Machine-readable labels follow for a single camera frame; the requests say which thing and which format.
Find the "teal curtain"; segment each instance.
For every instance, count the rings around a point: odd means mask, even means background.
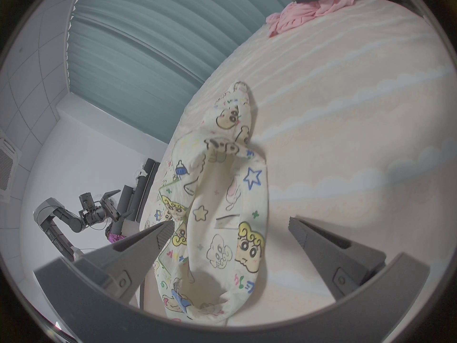
[[[169,142],[211,73],[292,0],[78,0],[70,90]]]

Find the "beige bed sheet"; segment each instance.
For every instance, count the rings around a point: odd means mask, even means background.
[[[269,220],[258,283],[229,326],[291,319],[334,299],[288,231],[290,216],[432,267],[431,291],[456,245],[457,76],[431,27],[384,0],[357,0],[274,38],[263,26],[186,107],[151,188],[155,205],[177,139],[230,83],[253,106],[250,146],[268,166]],[[147,311],[164,316],[154,274]]]

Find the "robotic arm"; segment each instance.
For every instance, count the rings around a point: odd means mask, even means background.
[[[79,216],[65,209],[64,205],[51,197],[36,208],[33,212],[33,219],[55,247],[59,249],[60,253],[67,259],[74,261],[74,246],[54,223],[54,217],[65,222],[74,232],[81,232],[89,226],[105,221],[107,218],[111,218],[113,222],[123,221],[132,211],[125,214],[117,212],[110,197],[118,192],[120,189],[105,193],[98,201],[100,206],[95,205],[90,193],[82,194],[79,196],[79,201],[83,209],[79,212]]]

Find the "blue star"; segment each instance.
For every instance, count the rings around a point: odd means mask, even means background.
[[[248,174],[244,177],[243,181],[248,182],[249,190],[251,190],[253,184],[257,184],[258,186],[262,185],[259,180],[260,173],[262,173],[262,170],[252,170],[251,168],[248,168]]]
[[[155,215],[154,216],[155,216],[155,220],[156,221],[162,220],[162,211],[159,210],[159,209],[155,210]]]

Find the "white garment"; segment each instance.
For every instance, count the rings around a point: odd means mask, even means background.
[[[154,263],[173,320],[222,323],[254,289],[268,187],[265,160],[246,147],[250,127],[247,88],[237,82],[173,148],[155,217],[172,218],[175,233]]]

